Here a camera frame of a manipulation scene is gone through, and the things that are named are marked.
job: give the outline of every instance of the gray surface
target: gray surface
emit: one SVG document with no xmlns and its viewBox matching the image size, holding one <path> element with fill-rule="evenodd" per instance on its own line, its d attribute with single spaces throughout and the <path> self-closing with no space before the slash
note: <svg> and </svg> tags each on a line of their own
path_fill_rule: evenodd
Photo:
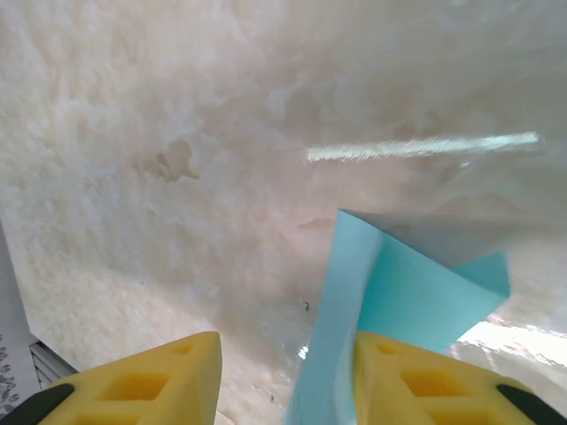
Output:
<svg viewBox="0 0 567 425">
<path fill-rule="evenodd" d="M 0 418 L 40 390 L 24 307 L 0 226 Z"/>
</svg>

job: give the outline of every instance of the blue paper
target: blue paper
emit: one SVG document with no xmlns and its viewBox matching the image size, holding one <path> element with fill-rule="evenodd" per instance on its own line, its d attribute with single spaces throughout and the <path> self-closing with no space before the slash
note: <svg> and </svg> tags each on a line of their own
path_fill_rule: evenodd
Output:
<svg viewBox="0 0 567 425">
<path fill-rule="evenodd" d="M 351 365 L 357 330 L 442 352 L 508 297 L 502 253 L 451 271 L 339 211 L 319 314 L 286 423 L 356 423 Z"/>
</svg>

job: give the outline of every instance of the light blue sheet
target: light blue sheet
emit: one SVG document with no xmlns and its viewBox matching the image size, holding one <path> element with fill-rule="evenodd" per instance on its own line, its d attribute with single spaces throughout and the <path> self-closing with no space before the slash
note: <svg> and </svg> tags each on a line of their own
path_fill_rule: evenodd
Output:
<svg viewBox="0 0 567 425">
<path fill-rule="evenodd" d="M 287 425 L 355 424 L 357 330 L 442 352 L 509 297 L 503 253 L 451 271 L 338 211 L 325 287 Z"/>
</svg>

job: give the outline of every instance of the crumpled white material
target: crumpled white material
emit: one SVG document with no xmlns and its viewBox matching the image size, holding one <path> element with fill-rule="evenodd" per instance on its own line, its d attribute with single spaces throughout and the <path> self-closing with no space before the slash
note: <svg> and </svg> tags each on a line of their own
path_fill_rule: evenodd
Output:
<svg viewBox="0 0 567 425">
<path fill-rule="evenodd" d="M 486 329 L 563 341 L 565 21 L 563 0 L 0 0 L 0 213 L 32 331 L 83 369 L 219 329 L 219 423 L 277 423 L 345 208 L 448 266 L 507 249 Z M 538 149 L 306 159 L 525 133 Z M 486 332 L 458 355 L 564 398 L 536 334 Z"/>
</svg>

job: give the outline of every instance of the folded blue paper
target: folded blue paper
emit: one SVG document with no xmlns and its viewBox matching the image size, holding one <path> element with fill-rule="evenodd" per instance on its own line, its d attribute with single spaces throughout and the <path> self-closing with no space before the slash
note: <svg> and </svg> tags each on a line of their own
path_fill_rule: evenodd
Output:
<svg viewBox="0 0 567 425">
<path fill-rule="evenodd" d="M 504 254 L 449 270 L 338 211 L 325 286 L 287 425 L 355 424 L 358 330 L 442 352 L 509 297 Z"/>
</svg>

